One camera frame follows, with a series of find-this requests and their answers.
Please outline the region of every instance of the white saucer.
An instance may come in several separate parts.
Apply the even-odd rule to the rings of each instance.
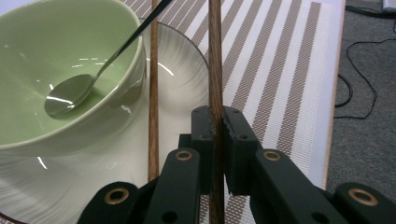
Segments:
[[[149,29],[144,34],[149,56]],[[0,155],[0,212],[28,223],[74,223],[101,187],[147,183],[149,82],[142,108],[118,136],[63,157]],[[191,132],[191,111],[208,103],[208,69],[190,40],[159,26],[160,164]]]

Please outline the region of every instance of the table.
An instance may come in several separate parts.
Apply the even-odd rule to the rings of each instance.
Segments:
[[[0,14],[30,1],[0,3]],[[150,1],[123,2],[139,17],[149,14]],[[341,0],[221,1],[224,104],[243,111],[264,148],[285,152],[322,188],[344,6]],[[159,21],[188,37],[207,59],[207,12],[207,0],[174,0]],[[226,223],[253,223],[248,198],[225,191]],[[200,222],[207,223],[202,200]]]

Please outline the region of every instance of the green bowl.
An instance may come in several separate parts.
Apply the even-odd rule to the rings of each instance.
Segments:
[[[125,128],[146,77],[142,37],[72,112],[51,118],[44,102],[69,77],[95,75],[139,24],[118,0],[43,0],[0,16],[0,153],[69,154]]]

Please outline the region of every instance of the metal spoon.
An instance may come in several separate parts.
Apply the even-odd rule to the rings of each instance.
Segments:
[[[172,0],[162,0],[160,4],[148,15],[148,17],[137,27],[129,39],[106,61],[96,76],[84,74],[58,84],[47,96],[44,109],[48,115],[54,117],[69,112],[79,104],[91,92],[93,85],[100,75],[137,39],[151,22],[169,5]]]

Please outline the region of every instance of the black cable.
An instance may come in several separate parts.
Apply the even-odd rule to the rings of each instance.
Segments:
[[[338,74],[338,77],[340,77],[341,80],[343,80],[346,83],[348,92],[349,92],[348,97],[346,98],[346,100],[343,103],[335,105],[335,107],[342,107],[344,105],[347,105],[350,102],[350,100],[352,99],[353,88],[352,88],[352,85],[350,84],[350,82],[344,76],[342,76],[341,74]]]
[[[359,74],[359,76],[360,76],[361,78],[364,79],[364,81],[365,81],[365,82],[367,83],[367,85],[369,86],[369,88],[370,88],[370,90],[372,91],[372,94],[373,94],[373,101],[372,101],[372,104],[371,104],[371,107],[370,107],[369,112],[368,112],[366,115],[364,115],[363,117],[337,116],[337,117],[334,117],[335,119],[367,119],[367,118],[372,114],[372,112],[373,112],[373,110],[374,110],[374,107],[375,107],[376,99],[377,99],[377,92],[376,92],[376,90],[374,89],[374,87],[372,86],[371,82],[367,79],[367,77],[365,77],[365,76],[361,73],[361,71],[359,71],[359,69],[356,67],[356,65],[352,62],[352,59],[350,58],[350,55],[349,55],[349,51],[350,51],[350,49],[351,49],[353,46],[356,46],[356,45],[361,45],[361,44],[382,44],[382,43],[385,43],[385,42],[387,42],[387,41],[396,41],[396,39],[386,39],[386,40],[379,41],[379,42],[376,42],[376,41],[368,41],[368,42],[360,41],[360,42],[355,42],[355,43],[351,44],[349,47],[347,47],[347,49],[346,49],[346,56],[347,56],[349,62],[352,64],[352,66],[353,66],[353,68],[355,69],[355,71]]]
[[[353,7],[346,6],[346,10],[354,13],[358,13],[364,16],[381,18],[381,19],[396,19],[396,13],[394,12],[378,12],[368,7]]]

